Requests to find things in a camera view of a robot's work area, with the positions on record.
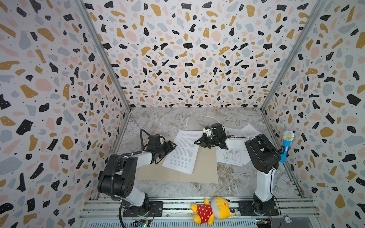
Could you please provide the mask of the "text printed paper sheet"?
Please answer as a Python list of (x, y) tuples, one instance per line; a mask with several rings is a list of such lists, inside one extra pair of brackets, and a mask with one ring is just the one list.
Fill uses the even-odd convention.
[(176, 148), (164, 159), (163, 167), (192, 174), (199, 145), (195, 142), (203, 135), (203, 131), (179, 131), (174, 143)]

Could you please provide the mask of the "technical drawing paper sheet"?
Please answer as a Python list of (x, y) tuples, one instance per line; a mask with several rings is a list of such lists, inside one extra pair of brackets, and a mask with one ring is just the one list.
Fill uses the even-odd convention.
[(222, 162), (231, 165), (243, 166), (251, 161), (251, 158), (246, 150), (229, 149), (224, 150), (220, 147), (216, 148), (217, 162)]

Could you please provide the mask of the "beige manila folder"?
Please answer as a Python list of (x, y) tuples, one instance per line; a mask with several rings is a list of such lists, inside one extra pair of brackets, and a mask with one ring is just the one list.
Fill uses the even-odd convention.
[(217, 160), (215, 150), (195, 146), (198, 149), (192, 174), (179, 172), (163, 167), (159, 164), (150, 164), (139, 168), (136, 176), (139, 181), (172, 181), (218, 183)]

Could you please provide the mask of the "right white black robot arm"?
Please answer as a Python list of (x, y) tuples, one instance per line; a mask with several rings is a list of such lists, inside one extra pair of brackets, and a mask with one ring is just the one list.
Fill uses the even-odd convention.
[(223, 150), (246, 151), (257, 170), (257, 186), (254, 196), (261, 202), (274, 198), (273, 179), (279, 167), (280, 154), (266, 135), (230, 135), (225, 131), (223, 124), (215, 123), (203, 128), (202, 136), (194, 144), (208, 149), (218, 146)]

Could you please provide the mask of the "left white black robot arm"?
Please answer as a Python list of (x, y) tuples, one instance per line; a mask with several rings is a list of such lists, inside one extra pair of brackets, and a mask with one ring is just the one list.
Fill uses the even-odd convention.
[(143, 207), (148, 204), (148, 195), (134, 186), (137, 169), (160, 163), (177, 145), (160, 134), (147, 136), (148, 143), (144, 144), (143, 136), (140, 135), (141, 150), (110, 156), (98, 177), (99, 193), (129, 207)]

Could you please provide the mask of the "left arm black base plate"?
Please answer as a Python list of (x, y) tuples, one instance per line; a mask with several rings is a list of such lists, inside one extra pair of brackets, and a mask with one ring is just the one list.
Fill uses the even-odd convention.
[(162, 201), (144, 202), (142, 206), (127, 206), (124, 209), (124, 218), (161, 217), (163, 210)]

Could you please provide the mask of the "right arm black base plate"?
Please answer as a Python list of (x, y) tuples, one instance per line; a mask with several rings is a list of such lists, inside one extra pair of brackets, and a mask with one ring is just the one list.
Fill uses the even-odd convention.
[(263, 211), (259, 211), (259, 209), (255, 208), (255, 201), (254, 200), (240, 200), (238, 202), (238, 211), (240, 212), (241, 216), (278, 216), (280, 215), (279, 208), (277, 204), (272, 201), (269, 202), (268, 208), (264, 209)]

